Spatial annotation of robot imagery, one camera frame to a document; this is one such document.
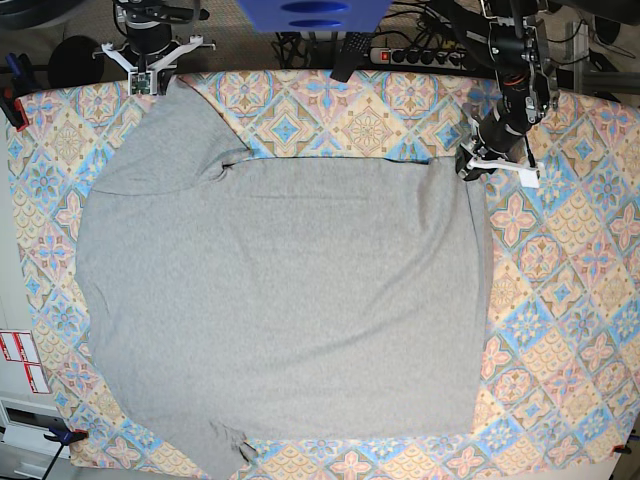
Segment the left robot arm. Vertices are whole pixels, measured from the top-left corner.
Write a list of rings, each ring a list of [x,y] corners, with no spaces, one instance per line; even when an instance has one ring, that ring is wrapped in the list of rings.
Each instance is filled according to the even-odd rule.
[[[546,1],[482,1],[479,13],[457,2],[447,6],[451,29],[467,53],[495,73],[501,98],[484,117],[470,119],[471,132],[456,150],[456,173],[467,182],[497,170],[518,174],[538,188],[544,166],[528,133],[558,105],[555,67],[544,20]]]

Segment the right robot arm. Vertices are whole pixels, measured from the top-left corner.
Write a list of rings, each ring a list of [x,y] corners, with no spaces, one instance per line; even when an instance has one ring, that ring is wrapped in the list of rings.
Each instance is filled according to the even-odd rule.
[[[210,16],[200,1],[179,7],[161,0],[113,1],[112,14],[125,39],[125,57],[136,67],[148,67],[180,46],[174,26],[192,27]]]

